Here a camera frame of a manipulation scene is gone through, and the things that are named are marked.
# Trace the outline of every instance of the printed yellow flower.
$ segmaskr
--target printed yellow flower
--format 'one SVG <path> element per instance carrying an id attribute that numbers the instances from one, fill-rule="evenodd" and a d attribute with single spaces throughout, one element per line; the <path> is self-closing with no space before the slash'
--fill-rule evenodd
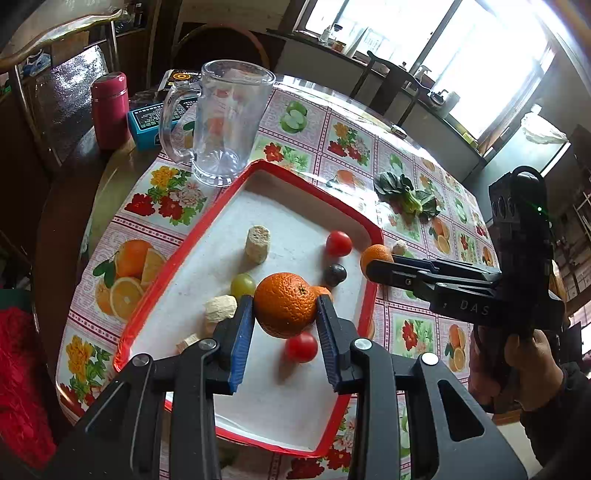
<path id="1" fill-rule="evenodd" d="M 335 132 L 337 137 L 345 139 L 349 133 L 349 128 L 344 126 L 341 122 L 338 122 L 335 125 Z"/>
<path id="2" fill-rule="evenodd" d="M 74 335 L 69 345 L 66 345 L 68 354 L 68 370 L 77 376 L 80 382 L 86 382 L 86 363 L 92 356 L 92 345 L 88 342 L 82 344 L 82 339 Z"/>
<path id="3" fill-rule="evenodd" d="M 158 170 L 152 172 L 152 180 L 150 180 L 150 184 L 165 190 L 168 186 L 168 181 L 177 173 L 178 170 L 176 168 L 160 167 Z"/>

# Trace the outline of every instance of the silver bolt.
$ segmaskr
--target silver bolt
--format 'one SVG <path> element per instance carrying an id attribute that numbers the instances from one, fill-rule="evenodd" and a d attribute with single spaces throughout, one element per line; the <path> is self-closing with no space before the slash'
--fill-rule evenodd
<path id="1" fill-rule="evenodd" d="M 147 364 L 150 361 L 150 358 L 147 354 L 145 353 L 139 353 L 138 355 L 136 355 L 135 357 L 133 357 L 131 359 L 131 362 L 136 366 L 136 367 L 143 367 L 145 364 Z"/>
<path id="2" fill-rule="evenodd" d="M 213 350 L 217 345 L 217 342 L 213 338 L 204 338 L 199 342 L 199 348 L 201 350 Z"/>
<path id="3" fill-rule="evenodd" d="M 369 350 L 371 348 L 371 340 L 367 340 L 367 338 L 358 338 L 353 344 L 359 350 Z"/>
<path id="4" fill-rule="evenodd" d="M 437 362 L 439 361 L 439 357 L 437 355 L 435 355 L 434 353 L 427 352 L 427 353 L 424 353 L 421 355 L 421 360 L 426 365 L 437 365 Z"/>

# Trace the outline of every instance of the red tray rim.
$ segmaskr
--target red tray rim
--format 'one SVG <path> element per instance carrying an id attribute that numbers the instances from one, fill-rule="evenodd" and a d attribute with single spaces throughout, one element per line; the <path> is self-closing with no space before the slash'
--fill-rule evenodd
<path id="1" fill-rule="evenodd" d="M 289 183 L 299 188 L 300 190 L 310 193 L 311 195 L 319 198 L 320 200 L 328 203 L 329 205 L 335 207 L 344 214 L 348 215 L 353 220 L 360 223 L 366 229 L 372 244 L 384 243 L 384 236 L 382 234 L 381 229 L 371 220 L 369 220 L 365 215 L 361 214 L 353 207 L 345 204 L 338 198 L 333 197 L 330 193 L 327 193 L 324 190 L 316 187 L 315 185 L 312 185 L 303 178 L 299 177 L 298 175 L 290 172 L 289 170 L 283 167 L 280 167 L 279 165 L 275 165 L 266 160 L 254 161 L 249 166 L 247 166 L 246 169 L 244 169 L 244 171 L 238 176 L 238 178 L 234 180 L 232 184 L 224 192 L 222 192 L 222 194 L 214 202 L 213 206 L 195 224 L 193 229 L 187 235 L 187 238 L 183 241 L 183 243 L 181 243 L 179 248 L 177 248 L 177 250 L 170 256 L 168 261 L 164 264 L 163 269 L 160 271 L 160 274 L 158 275 L 156 280 L 152 283 L 147 292 L 144 294 L 143 298 L 141 299 L 140 303 L 135 309 L 133 316 L 125 326 L 125 329 L 121 333 L 121 337 L 119 338 L 117 352 L 115 354 L 115 357 L 113 358 L 113 367 L 117 372 L 121 371 L 121 369 L 129 361 L 131 345 L 133 344 L 135 338 L 138 336 L 138 334 L 144 327 L 148 315 L 156 305 L 156 302 L 163 294 L 164 290 L 166 289 L 170 281 L 173 279 L 175 273 L 178 271 L 178 268 L 181 266 L 184 259 L 187 257 L 187 255 L 193 249 L 193 247 L 197 244 L 197 242 L 201 239 L 201 237 L 204 235 L 207 229 L 211 226 L 211 224 L 217 218 L 219 213 L 228 204 L 231 198 L 238 192 L 240 187 L 247 181 L 247 179 L 249 179 L 251 175 L 261 170 L 270 173 L 271 175 L 279 178 L 280 180 L 283 180 L 286 183 Z M 369 321 L 374 312 L 374 303 L 377 289 L 377 284 L 370 281 L 366 283 L 365 294 L 363 295 L 363 302 L 361 306 L 361 313 L 359 315 L 359 326 L 357 328 L 359 334 L 362 336 L 367 334 L 368 331 Z M 338 396 L 333 411 L 330 415 L 329 421 L 327 423 L 327 426 L 320 439 L 320 442 L 317 445 L 316 449 L 312 452 L 308 450 L 283 448 L 278 445 L 273 445 L 270 443 L 261 442 L 259 440 L 254 440 L 249 437 L 244 437 L 242 435 L 238 435 L 234 432 L 230 432 L 220 427 L 216 427 L 216 434 L 222 438 L 231 440 L 233 442 L 241 443 L 243 445 L 258 446 L 276 453 L 296 455 L 303 458 L 322 457 L 326 455 L 330 446 L 332 445 L 332 442 L 335 439 L 336 433 L 339 429 L 340 421 L 345 415 L 347 405 L 349 404 L 349 399 L 350 395 Z M 165 408 L 170 411 L 172 409 L 172 403 L 166 400 Z"/>

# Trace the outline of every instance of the tablecloth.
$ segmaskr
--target tablecloth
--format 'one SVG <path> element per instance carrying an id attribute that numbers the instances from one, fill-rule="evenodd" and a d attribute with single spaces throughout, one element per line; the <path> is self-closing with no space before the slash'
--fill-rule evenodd
<path id="1" fill-rule="evenodd" d="M 299 104 L 299 111 L 306 112 L 307 123 L 301 131 L 286 129 L 281 123 L 281 117 L 293 102 Z M 190 142 L 191 114 L 194 111 L 189 110 L 175 128 L 176 142 Z M 381 227 L 386 245 L 397 239 L 405 240 L 410 257 L 498 266 L 474 196 L 424 149 L 392 135 L 387 125 L 351 104 L 312 90 L 276 85 L 250 157 L 251 161 L 259 159 L 277 162 L 353 206 Z M 375 196 L 373 176 L 381 171 L 404 173 L 417 188 L 435 194 L 441 214 L 426 225 L 418 219 L 407 223 Z M 123 262 L 125 257 L 123 267 L 141 281 L 145 251 L 139 258 L 140 254 L 129 247 L 133 244 L 129 241 L 148 242 L 157 256 L 168 258 L 218 195 L 218 190 L 203 187 L 191 178 L 189 166 L 174 164 L 164 153 L 129 192 L 83 272 L 62 338 L 56 386 L 62 408 L 72 421 L 84 413 L 113 378 L 113 355 L 125 327 L 113 315 L 105 272 L 97 266 L 108 259 Z M 470 338 L 467 323 L 433 314 L 428 310 L 428 303 L 409 291 L 380 286 L 374 324 L 374 341 L 390 352 L 412 358 L 423 352 L 434 352 L 462 383 L 467 383 Z M 408 445 L 408 432 L 403 393 L 399 393 L 397 400 L 403 445 L 402 478 L 406 479 L 410 478 L 410 451 L 404 447 Z M 219 439 L 223 477 L 242 480 L 347 477 L 355 407 L 353 396 L 328 454 L 320 459 L 292 458 Z M 166 428 L 161 478 L 168 478 Z"/>

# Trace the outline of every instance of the plastic bag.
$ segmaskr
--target plastic bag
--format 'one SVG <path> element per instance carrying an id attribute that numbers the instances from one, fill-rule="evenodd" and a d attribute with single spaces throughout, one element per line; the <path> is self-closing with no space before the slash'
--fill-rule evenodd
<path id="1" fill-rule="evenodd" d="M 564 143 L 566 134 L 535 113 L 526 113 L 521 119 L 527 140 L 537 144 Z"/>

